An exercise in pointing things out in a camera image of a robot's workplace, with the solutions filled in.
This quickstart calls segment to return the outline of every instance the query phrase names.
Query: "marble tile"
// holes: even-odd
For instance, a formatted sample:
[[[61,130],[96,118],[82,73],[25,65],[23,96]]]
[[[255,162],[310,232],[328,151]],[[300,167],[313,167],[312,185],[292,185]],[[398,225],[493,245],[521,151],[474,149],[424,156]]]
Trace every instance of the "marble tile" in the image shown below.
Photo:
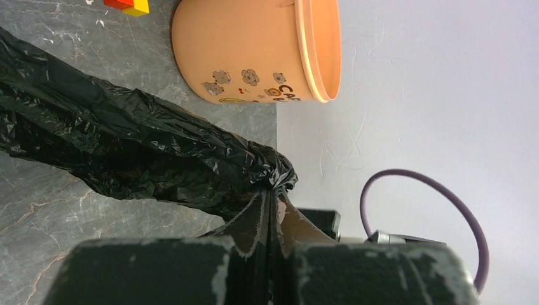
[[[214,105],[187,87],[170,49],[176,6],[150,0],[151,13],[134,18],[94,0],[5,0],[0,26],[87,74],[140,88],[275,147],[275,105]],[[171,203],[106,198],[63,170],[0,152],[0,304],[40,304],[80,241],[198,236],[221,224]]]

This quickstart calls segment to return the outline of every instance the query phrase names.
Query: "yellow block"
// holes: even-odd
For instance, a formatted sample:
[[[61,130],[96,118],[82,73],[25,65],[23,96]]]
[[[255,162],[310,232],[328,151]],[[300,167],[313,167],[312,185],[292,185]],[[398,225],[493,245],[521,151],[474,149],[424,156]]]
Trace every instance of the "yellow block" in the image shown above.
[[[132,8],[126,8],[125,10],[122,10],[122,12],[135,17],[150,13],[148,0],[133,0],[133,4]]]

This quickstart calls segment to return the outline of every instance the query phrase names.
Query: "cable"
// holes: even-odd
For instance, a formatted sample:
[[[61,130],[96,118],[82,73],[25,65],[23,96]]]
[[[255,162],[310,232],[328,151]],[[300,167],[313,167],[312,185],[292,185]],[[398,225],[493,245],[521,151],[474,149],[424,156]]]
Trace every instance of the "cable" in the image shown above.
[[[472,232],[475,236],[475,241],[477,242],[477,249],[479,252],[479,265],[477,266],[477,273],[475,274],[474,285],[475,289],[477,289],[477,292],[481,294],[487,280],[490,261],[489,249],[485,234],[481,229],[481,225],[479,225],[479,222],[471,213],[471,211],[466,207],[464,202],[462,202],[455,194],[453,194],[450,190],[448,190],[445,186],[438,183],[437,181],[420,173],[416,173],[411,170],[401,169],[383,170],[369,178],[369,180],[367,181],[367,183],[365,183],[365,186],[363,187],[363,191],[361,192],[361,197],[359,199],[359,213],[361,216],[361,222],[363,223],[363,228],[365,229],[365,233],[367,233],[367,236],[372,235],[371,227],[369,226],[367,216],[365,215],[365,198],[367,197],[367,192],[374,183],[374,181],[382,177],[392,175],[409,177],[429,185],[430,187],[444,195],[449,201],[451,201],[451,203],[460,211],[462,216],[464,216],[464,218],[468,222],[468,225],[470,226],[470,229],[472,229]]]

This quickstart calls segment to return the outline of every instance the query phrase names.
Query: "floor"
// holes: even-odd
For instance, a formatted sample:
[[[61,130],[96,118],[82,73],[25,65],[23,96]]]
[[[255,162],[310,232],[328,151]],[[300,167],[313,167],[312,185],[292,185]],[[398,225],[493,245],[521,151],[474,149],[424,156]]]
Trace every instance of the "floor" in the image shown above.
[[[0,1],[0,27],[87,74],[140,88],[218,126],[276,146],[275,105],[214,105],[197,97],[170,49],[178,1],[151,0],[134,18],[101,1]],[[68,173],[0,152],[0,304],[40,304],[62,259],[80,241],[117,236],[197,236],[217,217],[152,200],[119,201]]]

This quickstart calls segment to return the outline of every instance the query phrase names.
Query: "plastic bucket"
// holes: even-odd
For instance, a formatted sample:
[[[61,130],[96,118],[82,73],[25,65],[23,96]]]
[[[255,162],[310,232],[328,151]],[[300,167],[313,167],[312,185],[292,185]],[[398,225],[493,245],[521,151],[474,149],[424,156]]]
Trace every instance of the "plastic bucket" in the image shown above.
[[[209,102],[327,102],[339,91],[337,0],[182,0],[172,47]]]

